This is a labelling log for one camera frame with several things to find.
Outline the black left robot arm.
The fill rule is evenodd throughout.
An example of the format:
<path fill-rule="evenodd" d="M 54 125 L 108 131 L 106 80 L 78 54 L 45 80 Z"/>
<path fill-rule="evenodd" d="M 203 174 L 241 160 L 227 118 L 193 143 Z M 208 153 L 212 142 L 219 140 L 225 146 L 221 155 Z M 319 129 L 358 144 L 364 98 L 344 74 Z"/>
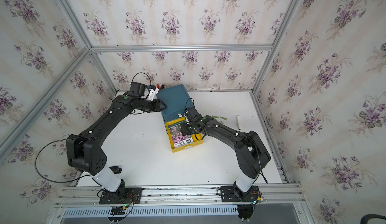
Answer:
<path fill-rule="evenodd" d="M 167 109 L 167 105 L 159 99 L 149 100 L 126 94 L 117 96 L 95 123 L 80 134 L 70 135 L 66 139 L 69 166 L 90 174 L 91 178 L 109 193 L 124 191 L 124 181 L 107 166 L 108 158 L 102 145 L 114 128 L 136 110 L 156 113 L 164 109 Z"/>

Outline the green white seed bag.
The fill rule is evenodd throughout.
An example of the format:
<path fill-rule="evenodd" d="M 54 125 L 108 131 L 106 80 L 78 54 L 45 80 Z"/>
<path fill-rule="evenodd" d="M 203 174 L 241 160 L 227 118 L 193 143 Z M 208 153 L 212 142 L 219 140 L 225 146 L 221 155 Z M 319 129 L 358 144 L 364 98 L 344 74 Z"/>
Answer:
<path fill-rule="evenodd" d="M 218 123 L 226 125 L 227 118 L 222 116 L 212 116 Z"/>

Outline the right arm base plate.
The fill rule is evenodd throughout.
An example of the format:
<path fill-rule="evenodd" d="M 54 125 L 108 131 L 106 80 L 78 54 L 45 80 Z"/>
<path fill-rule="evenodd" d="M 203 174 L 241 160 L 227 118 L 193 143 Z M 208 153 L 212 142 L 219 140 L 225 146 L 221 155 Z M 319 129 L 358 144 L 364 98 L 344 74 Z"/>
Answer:
<path fill-rule="evenodd" d="M 261 201 L 262 192 L 257 186 L 252 186 L 249 191 L 243 192 L 237 186 L 221 186 L 216 195 L 220 196 L 223 203 L 257 203 Z"/>

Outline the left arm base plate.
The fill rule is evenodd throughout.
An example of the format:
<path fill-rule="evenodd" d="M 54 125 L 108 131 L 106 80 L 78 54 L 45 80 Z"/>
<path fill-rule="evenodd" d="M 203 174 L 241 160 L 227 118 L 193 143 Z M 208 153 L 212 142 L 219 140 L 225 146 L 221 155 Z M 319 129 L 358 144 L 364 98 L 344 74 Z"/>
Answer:
<path fill-rule="evenodd" d="M 112 204 L 129 204 L 133 202 L 134 204 L 139 204 L 141 200 L 143 188 L 136 187 L 126 187 L 125 190 L 119 189 L 117 192 L 109 192 L 102 189 L 97 196 L 99 199 L 100 205 L 112 205 Z"/>

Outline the yellow drawer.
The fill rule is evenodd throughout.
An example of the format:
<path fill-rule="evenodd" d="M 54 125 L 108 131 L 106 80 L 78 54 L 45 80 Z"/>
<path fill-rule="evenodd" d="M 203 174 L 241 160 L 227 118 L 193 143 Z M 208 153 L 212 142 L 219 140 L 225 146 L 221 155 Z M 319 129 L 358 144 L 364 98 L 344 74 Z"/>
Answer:
<path fill-rule="evenodd" d="M 204 142 L 201 133 L 193 135 L 183 135 L 181 133 L 181 126 L 185 121 L 185 117 L 182 117 L 165 124 L 173 153 L 201 145 Z"/>

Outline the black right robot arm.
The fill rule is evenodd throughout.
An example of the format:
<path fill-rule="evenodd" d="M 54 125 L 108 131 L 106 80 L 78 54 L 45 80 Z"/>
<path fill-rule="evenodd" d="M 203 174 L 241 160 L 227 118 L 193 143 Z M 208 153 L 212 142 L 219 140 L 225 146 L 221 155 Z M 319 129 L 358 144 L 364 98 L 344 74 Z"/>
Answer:
<path fill-rule="evenodd" d="M 202 116 L 193 106 L 185 110 L 184 116 L 186 121 L 181 126 L 183 135 L 213 137 L 234 150 L 241 170 L 234 184 L 235 189 L 242 194 L 248 193 L 271 160 L 260 136 L 254 131 L 246 133 L 232 129 L 212 116 Z"/>

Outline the teal drawer cabinet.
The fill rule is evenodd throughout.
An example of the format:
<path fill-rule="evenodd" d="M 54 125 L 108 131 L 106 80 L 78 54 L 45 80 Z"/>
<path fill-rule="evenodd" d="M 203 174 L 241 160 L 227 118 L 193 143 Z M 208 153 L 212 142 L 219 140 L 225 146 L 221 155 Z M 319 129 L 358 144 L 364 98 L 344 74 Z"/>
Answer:
<path fill-rule="evenodd" d="M 193 106 L 193 100 L 183 84 L 162 89 L 156 96 L 167 106 L 161 111 L 165 123 L 183 118 L 186 108 Z"/>

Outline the purple flower seed bag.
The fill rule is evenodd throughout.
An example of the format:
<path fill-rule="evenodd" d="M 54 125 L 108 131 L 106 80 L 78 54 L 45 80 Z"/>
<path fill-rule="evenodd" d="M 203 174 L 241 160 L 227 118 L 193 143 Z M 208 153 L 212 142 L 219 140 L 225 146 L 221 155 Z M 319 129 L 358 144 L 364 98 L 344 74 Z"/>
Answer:
<path fill-rule="evenodd" d="M 181 133 L 182 122 L 185 121 L 180 121 L 168 126 L 168 130 L 170 132 L 170 137 L 174 148 L 185 146 L 194 142 L 191 135 L 183 135 Z"/>

